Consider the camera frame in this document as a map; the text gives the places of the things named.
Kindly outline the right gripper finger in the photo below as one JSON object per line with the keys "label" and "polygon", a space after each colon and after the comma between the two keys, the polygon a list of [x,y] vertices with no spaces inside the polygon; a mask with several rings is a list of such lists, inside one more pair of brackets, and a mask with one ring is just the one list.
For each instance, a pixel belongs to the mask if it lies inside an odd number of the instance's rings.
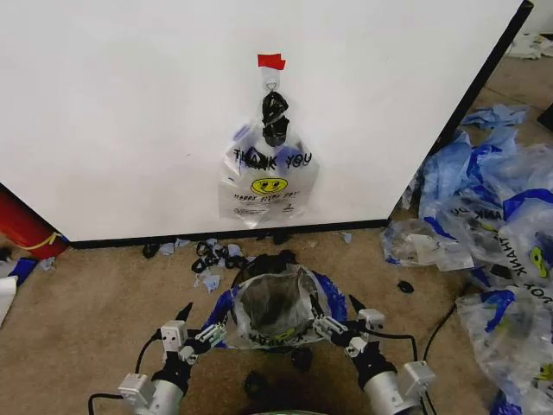
{"label": "right gripper finger", "polygon": [[314,316],[312,326],[315,332],[334,345],[345,345],[346,326],[337,322],[331,316],[325,315],[315,295],[311,294],[309,299],[311,311]]}
{"label": "right gripper finger", "polygon": [[366,314],[367,308],[365,307],[365,305],[352,294],[349,295],[349,299],[356,313],[356,320],[367,322],[368,321],[368,317]]}

